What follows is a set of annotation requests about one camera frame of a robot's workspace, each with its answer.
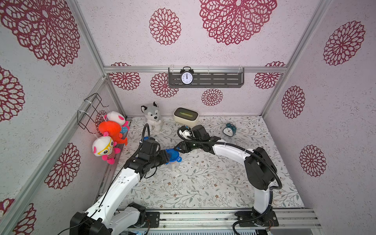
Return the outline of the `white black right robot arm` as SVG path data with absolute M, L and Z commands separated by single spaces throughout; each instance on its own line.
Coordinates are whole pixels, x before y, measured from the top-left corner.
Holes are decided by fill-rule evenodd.
M 247 211 L 245 215 L 238 214 L 234 227 L 245 226 L 247 223 L 259 227 L 271 224 L 274 217 L 273 191 L 282 189 L 283 184 L 266 150 L 261 147 L 245 149 L 220 137 L 211 137 L 202 125 L 193 128 L 183 125 L 177 130 L 177 135 L 182 141 L 174 150 L 180 153 L 200 149 L 236 161 L 245 167 L 247 179 L 254 188 L 254 203 L 251 211 Z

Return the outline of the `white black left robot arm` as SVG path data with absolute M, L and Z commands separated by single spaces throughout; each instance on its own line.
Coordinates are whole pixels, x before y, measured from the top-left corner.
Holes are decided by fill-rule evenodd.
M 119 235 L 128 227 L 141 226 L 145 208 L 132 203 L 118 215 L 114 213 L 138 182 L 154 168 L 166 164 L 169 155 L 154 138 L 144 139 L 126 161 L 106 193 L 86 212 L 77 212 L 70 220 L 70 235 Z

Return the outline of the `clear plastic cup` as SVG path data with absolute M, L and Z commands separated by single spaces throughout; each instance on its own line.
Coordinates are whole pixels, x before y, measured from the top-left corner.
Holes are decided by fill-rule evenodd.
M 176 171 L 179 168 L 180 162 L 169 162 L 167 164 L 167 168 L 170 171 Z

